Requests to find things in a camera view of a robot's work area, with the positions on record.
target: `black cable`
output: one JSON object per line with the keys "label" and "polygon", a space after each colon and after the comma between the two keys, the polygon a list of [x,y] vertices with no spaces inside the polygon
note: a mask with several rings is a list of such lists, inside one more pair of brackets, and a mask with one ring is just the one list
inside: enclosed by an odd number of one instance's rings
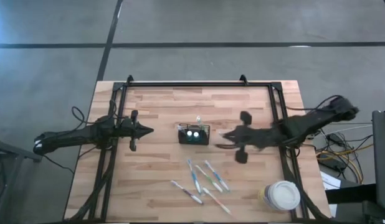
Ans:
{"label": "black cable", "polygon": [[[116,114],[116,102],[114,100],[110,100],[110,103],[113,103],[114,107],[113,107],[113,111],[112,111],[112,114],[110,116],[108,116],[107,119],[104,119],[102,121],[95,121],[95,122],[88,122],[88,121],[85,121],[85,115],[82,113],[82,111],[77,107],[77,106],[73,106],[71,108],[71,112],[72,112],[72,115],[78,120],[80,121],[80,125],[85,123],[85,124],[97,124],[97,123],[103,123],[103,122],[106,122],[108,121],[109,119],[111,119],[115,114]],[[82,115],[82,118],[79,118],[76,114],[75,114],[75,110],[79,112],[80,115]]]}
{"label": "black cable", "polygon": [[332,122],[330,125],[349,125],[349,124],[372,124],[372,122],[356,122],[356,123],[341,123],[341,122]]}
{"label": "black cable", "polygon": [[323,109],[317,109],[317,108],[291,108],[289,106],[286,106],[286,108],[290,110],[333,111],[333,110],[323,110]]}
{"label": "black cable", "polygon": [[94,146],[93,148],[91,148],[91,149],[85,151],[84,153],[82,153],[81,155],[78,156],[78,159],[80,159],[83,155],[85,155],[86,153],[92,151],[92,150],[95,149],[95,148],[97,148],[97,146]]}
{"label": "black cable", "polygon": [[317,147],[315,145],[312,145],[312,144],[302,144],[302,146],[311,146],[315,149],[315,151],[317,151]]}
{"label": "black cable", "polygon": [[333,110],[323,110],[323,109],[318,109],[323,103],[325,103],[327,100],[330,100],[332,98],[336,98],[336,97],[342,97],[341,95],[333,95],[333,96],[330,96],[328,97],[327,99],[323,100],[319,105],[317,105],[315,108],[291,108],[289,106],[286,106],[286,108],[290,109],[290,110],[310,110],[310,111],[333,111]]}
{"label": "black cable", "polygon": [[60,165],[60,164],[54,162],[52,159],[48,158],[46,155],[43,155],[43,157],[45,157],[48,161],[52,162],[53,164],[55,164],[55,165],[57,165],[57,166],[59,166],[59,167],[61,167],[61,168],[63,168],[63,169],[69,170],[73,175],[75,175],[75,172],[72,171],[72,169],[70,169],[70,168],[68,168],[68,167],[64,167],[64,166],[62,166],[62,165]]}
{"label": "black cable", "polygon": [[369,136],[366,136],[366,137],[364,137],[364,138],[362,138],[362,139],[344,140],[344,142],[363,141],[363,140],[367,140],[367,138],[371,138],[372,136],[373,136],[373,135],[370,134]]}
{"label": "black cable", "polygon": [[[370,138],[371,136],[369,136],[368,138],[366,138],[357,148],[356,148],[356,150],[357,149],[359,149],[369,138]],[[356,161],[357,161],[357,165],[359,165],[359,170],[360,170],[360,173],[361,173],[361,178],[364,180],[364,174],[363,174],[363,170],[362,170],[362,168],[361,168],[361,164],[360,164],[360,161],[359,161],[359,159],[358,159],[358,155],[356,154],[356,150],[355,151],[353,151],[354,152],[354,155],[355,155],[355,157],[356,157]]]}
{"label": "black cable", "polygon": [[340,188],[340,187],[337,187],[337,186],[335,186],[335,185],[333,185],[333,184],[328,183],[327,181],[324,181],[324,180],[323,180],[323,182],[326,183],[326,184],[328,184],[328,185],[331,185],[331,186],[333,186],[333,187],[336,187],[337,189]]}
{"label": "black cable", "polygon": [[4,171],[4,164],[3,162],[1,161],[1,170],[0,170],[0,174],[2,174],[2,179],[3,179],[3,188],[1,189],[1,192],[0,192],[0,198],[2,197],[3,193],[4,193],[4,189],[6,189],[6,185],[7,185],[7,181],[6,181],[6,172]]}
{"label": "black cable", "polygon": [[[324,137],[325,137],[324,130],[321,128],[320,131],[324,134]],[[349,168],[349,170],[350,170],[350,171],[352,172],[352,174],[354,175],[354,178],[355,178],[355,180],[356,180],[356,183],[359,183],[358,176],[356,175],[356,173],[354,172],[354,170],[349,166],[349,162],[345,162],[345,160],[343,160],[343,159],[341,158],[341,156],[337,155],[337,154],[332,150],[332,148],[330,147],[330,146],[331,146],[331,145],[330,145],[330,142],[328,141],[328,139],[327,139],[326,137],[325,137],[325,141],[326,141],[326,144],[327,144],[327,145],[326,145],[326,149],[323,150],[323,151],[327,151],[327,152],[332,153],[332,154],[335,155],[340,161],[342,161],[342,163],[345,165],[345,168],[346,168],[346,167]],[[345,173],[342,172],[342,176],[343,176],[343,178],[346,179]]]}
{"label": "black cable", "polygon": [[236,144],[215,144],[215,146],[220,149],[237,149],[238,148]]}
{"label": "black cable", "polygon": [[[298,149],[298,153],[297,153],[297,155],[295,156],[295,157],[298,157],[299,155],[300,155],[300,148],[287,148],[287,149],[289,149],[289,150],[287,150],[287,151],[291,151],[291,150],[296,150],[296,149]],[[288,157],[288,158],[292,158],[291,157],[291,152],[290,152],[290,155],[288,155],[288,153],[287,152],[285,152],[285,155]]]}

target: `wooden tabletop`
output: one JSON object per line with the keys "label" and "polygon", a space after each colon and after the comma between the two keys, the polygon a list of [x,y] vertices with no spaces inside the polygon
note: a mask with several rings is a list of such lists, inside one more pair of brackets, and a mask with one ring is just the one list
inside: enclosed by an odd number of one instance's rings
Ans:
{"label": "wooden tabletop", "polygon": [[[297,81],[281,81],[286,104],[302,107]],[[98,82],[89,121],[108,113],[113,82]],[[234,160],[234,150],[218,149],[215,143],[229,143],[218,133],[241,124],[242,110],[253,116],[252,127],[268,128],[273,120],[269,93],[264,87],[136,87],[128,88],[124,115],[138,110],[138,121],[154,132],[137,142],[137,151],[129,149],[129,139],[119,140],[112,182],[108,222],[283,222],[290,221],[288,212],[275,212],[257,199],[260,189],[283,180],[278,148],[258,152],[247,147],[247,164]],[[288,115],[302,114],[288,110]],[[196,123],[199,115],[211,126],[209,146],[181,145],[177,125]],[[82,147],[80,153],[90,149]],[[93,189],[99,150],[79,159],[65,217],[71,217]],[[214,178],[203,163],[207,159],[227,182],[231,191],[221,194],[196,172],[199,183],[207,187],[233,214],[228,215],[209,196],[200,196],[204,205],[190,199],[173,186],[176,180],[195,195],[187,159],[199,164]],[[315,205],[330,216],[315,153],[301,147],[298,157],[303,186]]]}

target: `black robotic arm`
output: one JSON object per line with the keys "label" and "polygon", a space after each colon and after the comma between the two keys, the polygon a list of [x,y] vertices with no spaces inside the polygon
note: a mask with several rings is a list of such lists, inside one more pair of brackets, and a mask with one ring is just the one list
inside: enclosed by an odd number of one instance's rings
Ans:
{"label": "black robotic arm", "polygon": [[115,125],[115,118],[102,116],[92,125],[79,130],[45,132],[35,138],[34,153],[44,155],[60,147],[94,144],[99,149],[110,147],[110,139],[117,137],[131,137],[130,149],[136,151],[135,139],[139,139],[154,129],[141,125],[137,121],[137,110],[131,112],[130,118],[124,117],[119,126]]}
{"label": "black robotic arm", "polygon": [[350,121],[359,111],[350,101],[342,96],[336,96],[330,103],[322,108],[315,108],[303,116],[291,116],[280,119],[272,124],[269,129],[254,129],[249,125],[252,116],[242,111],[240,119],[243,125],[238,125],[235,130],[223,134],[223,138],[233,142],[231,145],[218,144],[217,147],[232,149],[253,145],[259,149],[270,146],[299,147],[309,134],[315,133],[320,128],[331,122]]}

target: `gray floor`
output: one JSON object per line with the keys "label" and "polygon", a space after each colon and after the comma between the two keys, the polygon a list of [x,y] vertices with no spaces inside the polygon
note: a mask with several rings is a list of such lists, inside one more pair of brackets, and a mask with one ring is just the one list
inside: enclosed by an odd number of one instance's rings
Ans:
{"label": "gray floor", "polygon": [[[116,0],[0,0],[0,43],[105,43]],[[385,41],[382,0],[125,0],[114,42]],[[73,128],[75,105],[87,114],[103,49],[0,49],[0,139],[32,150],[44,131]],[[113,49],[104,80],[298,80],[305,106],[334,94],[369,122],[385,110],[385,47]],[[326,132],[354,125],[331,125]],[[371,128],[345,132],[348,139]],[[318,138],[317,146],[323,141]],[[74,167],[77,148],[49,156]],[[373,150],[359,153],[374,182]],[[26,161],[9,223],[62,218],[72,182],[45,159]]]}

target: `black metal frame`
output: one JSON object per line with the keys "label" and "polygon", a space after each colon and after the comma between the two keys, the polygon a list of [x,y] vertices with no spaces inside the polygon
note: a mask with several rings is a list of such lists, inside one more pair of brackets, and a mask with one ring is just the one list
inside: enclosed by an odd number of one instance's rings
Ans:
{"label": "black metal frame", "polygon": [[[113,84],[112,89],[112,96],[111,100],[116,100],[117,92],[121,90],[121,98],[120,98],[120,105],[118,107],[118,118],[121,118],[123,116],[123,108],[126,101],[126,91],[128,87],[143,87],[143,86],[228,86],[228,87],[241,87],[241,86],[256,86],[256,87],[267,87],[269,91],[269,97],[270,97],[270,104],[273,114],[274,121],[277,121],[278,113],[277,113],[277,104],[276,99],[274,96],[274,91],[277,91],[279,100],[280,100],[280,107],[282,110],[282,116],[283,118],[286,118],[288,116],[286,106],[285,106],[285,100],[283,97],[283,90],[282,90],[282,84],[280,82],[248,82],[246,77],[244,75],[241,75],[239,81],[236,82],[133,82],[134,79],[132,76],[129,76],[127,81],[125,83],[123,82],[115,82]],[[108,114],[112,114],[112,111],[114,110],[114,104],[110,104],[110,107],[108,109]],[[117,119],[116,125],[119,125],[121,122],[121,119]],[[82,206],[81,209],[83,209],[82,214],[76,218],[76,219],[70,219],[66,220],[63,223],[102,223],[105,222],[107,219],[107,211],[108,211],[108,203],[110,199],[110,191],[111,191],[111,184],[112,184],[112,177],[113,177],[113,170],[115,167],[115,158],[116,158],[116,151],[118,147],[118,139],[113,139],[112,147],[109,150],[101,150],[100,158],[98,160],[98,167],[97,167],[97,173],[95,178],[95,184],[92,194],[89,196],[85,204]],[[285,147],[279,147],[280,151],[280,160],[282,164],[282,170],[283,175],[286,180],[294,182],[293,177],[288,175],[290,173],[289,166],[287,163],[287,155],[286,155],[286,148]],[[107,154],[107,151],[110,151],[110,160],[108,163],[108,167],[106,171],[103,173],[104,170],[104,161]],[[292,167],[293,167],[293,174],[296,178],[296,181],[298,184],[302,185],[302,179],[299,172],[299,166],[297,157],[295,154],[295,150],[290,151],[291,154],[291,160],[292,160]],[[98,195],[101,192],[105,185],[104,190],[104,196],[103,196],[103,205],[102,205],[102,211],[100,214],[100,218],[96,217],[96,207],[97,207],[97,200]],[[307,206],[303,201],[300,203],[301,209],[302,209],[302,218],[303,219],[309,219],[308,215],[308,209]],[[89,211],[88,219],[83,220],[85,217],[85,214]],[[296,210],[290,211],[291,213],[291,219],[292,222],[297,221],[297,212]]]}
{"label": "black metal frame", "polygon": [[17,180],[18,172],[24,159],[32,159],[34,162],[40,162],[42,156],[34,154],[31,151],[18,148],[0,141],[0,156],[12,157],[13,162],[10,163],[8,170],[3,165],[2,174],[4,179],[3,190],[0,193],[0,223],[5,223],[5,211],[9,203],[9,197],[14,189],[15,182]]}

